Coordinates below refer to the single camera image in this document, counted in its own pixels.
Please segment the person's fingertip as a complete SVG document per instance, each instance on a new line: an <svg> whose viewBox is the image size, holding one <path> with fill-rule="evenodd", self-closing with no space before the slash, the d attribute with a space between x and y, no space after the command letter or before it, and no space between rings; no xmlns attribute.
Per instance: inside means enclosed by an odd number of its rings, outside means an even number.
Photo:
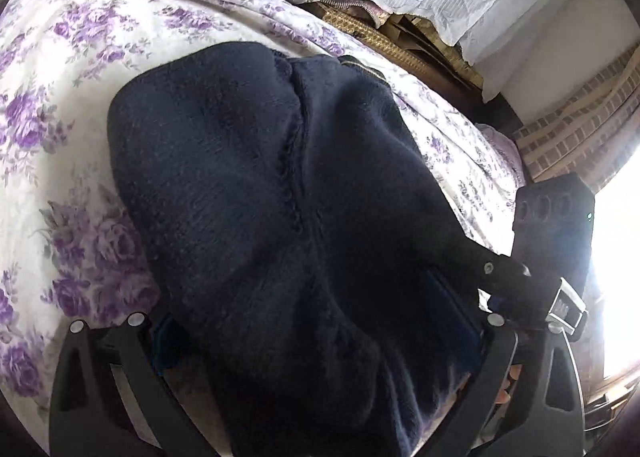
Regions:
<svg viewBox="0 0 640 457"><path fill-rule="evenodd" d="M503 380L501 388L496 398L497 405L504 405L510 402L511 400L511 391L520 379L520 374L522 371L521 365L512 365L510 367L509 373L506 376L506 379Z"/></svg>

